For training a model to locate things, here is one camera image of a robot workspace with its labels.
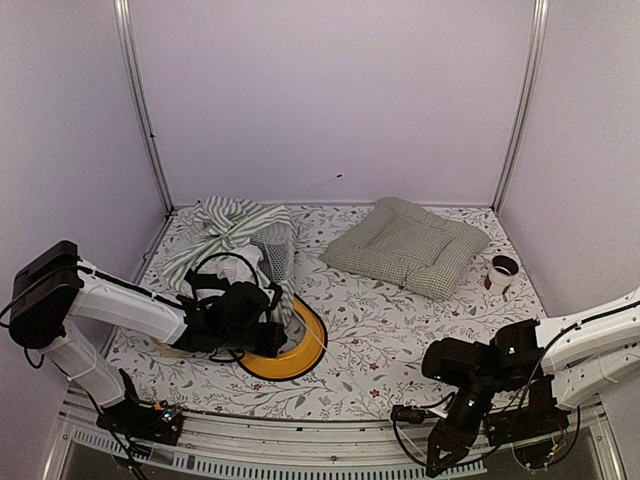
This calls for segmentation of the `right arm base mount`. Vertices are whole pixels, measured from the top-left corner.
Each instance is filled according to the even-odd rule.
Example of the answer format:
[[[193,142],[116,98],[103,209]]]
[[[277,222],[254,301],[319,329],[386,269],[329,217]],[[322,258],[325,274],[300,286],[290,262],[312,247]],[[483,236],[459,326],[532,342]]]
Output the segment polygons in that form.
[[[530,440],[543,435],[558,434],[556,440],[520,447],[514,452],[516,460],[531,470],[550,466],[566,440],[569,412],[559,409],[552,395],[551,375],[535,380],[528,391],[528,403],[520,409],[489,414],[483,426],[489,445]]]

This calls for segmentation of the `green striped pet tent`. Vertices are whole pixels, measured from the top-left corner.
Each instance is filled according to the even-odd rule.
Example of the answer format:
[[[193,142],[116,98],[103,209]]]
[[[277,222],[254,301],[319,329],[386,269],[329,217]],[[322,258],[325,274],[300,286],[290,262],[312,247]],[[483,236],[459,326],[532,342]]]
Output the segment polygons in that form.
[[[190,217],[189,243],[163,262],[162,275],[170,287],[188,294],[187,272],[215,253],[246,257],[259,251],[261,259],[252,265],[260,286],[273,282],[283,290],[272,318],[288,326],[293,317],[295,235],[287,207],[211,196],[198,203]]]

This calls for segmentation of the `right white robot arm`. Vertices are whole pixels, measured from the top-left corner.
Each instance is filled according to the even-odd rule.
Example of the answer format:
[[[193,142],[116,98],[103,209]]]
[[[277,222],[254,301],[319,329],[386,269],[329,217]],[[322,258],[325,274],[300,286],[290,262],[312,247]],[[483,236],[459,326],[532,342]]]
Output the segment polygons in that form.
[[[496,448],[567,427],[583,401],[638,368],[637,290],[571,315],[508,324],[487,343],[432,343],[422,374],[456,392],[428,436],[428,476],[465,459],[480,432]]]

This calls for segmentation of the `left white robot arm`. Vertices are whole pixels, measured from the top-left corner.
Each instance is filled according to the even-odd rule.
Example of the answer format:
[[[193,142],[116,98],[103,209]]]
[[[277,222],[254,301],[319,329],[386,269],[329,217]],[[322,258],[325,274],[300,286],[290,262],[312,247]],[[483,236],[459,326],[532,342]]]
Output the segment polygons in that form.
[[[133,330],[188,353],[233,353],[274,358],[286,343],[284,326],[273,313],[283,291],[261,285],[245,257],[248,279],[231,281],[203,272],[206,257],[188,269],[188,296],[162,296],[98,270],[82,260],[77,246],[61,241],[20,270],[1,325],[23,349],[36,350],[77,383],[128,434],[148,426],[146,408],[134,401],[125,375],[96,351],[72,324],[74,317]]]

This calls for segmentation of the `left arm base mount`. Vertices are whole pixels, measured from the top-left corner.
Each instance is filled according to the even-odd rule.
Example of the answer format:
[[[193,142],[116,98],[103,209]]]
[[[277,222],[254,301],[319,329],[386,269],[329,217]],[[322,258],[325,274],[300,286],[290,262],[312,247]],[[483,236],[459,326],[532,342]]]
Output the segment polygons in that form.
[[[124,399],[111,407],[101,407],[96,425],[104,430],[140,439],[176,446],[182,433],[182,408],[162,400],[153,406],[140,402],[133,381],[119,369],[124,382]]]

